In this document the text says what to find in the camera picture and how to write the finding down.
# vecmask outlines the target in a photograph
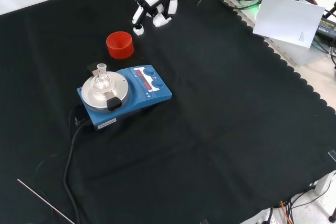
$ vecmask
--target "black cloth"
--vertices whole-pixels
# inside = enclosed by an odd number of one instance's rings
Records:
[[[67,223],[16,178],[74,219],[61,185],[67,116],[93,61],[151,64],[173,98],[80,132],[69,183],[83,223],[241,223],[335,168],[335,111],[219,0],[178,1],[169,24],[146,18],[121,61],[106,38],[132,33],[134,0],[51,0],[0,17],[1,223]]]

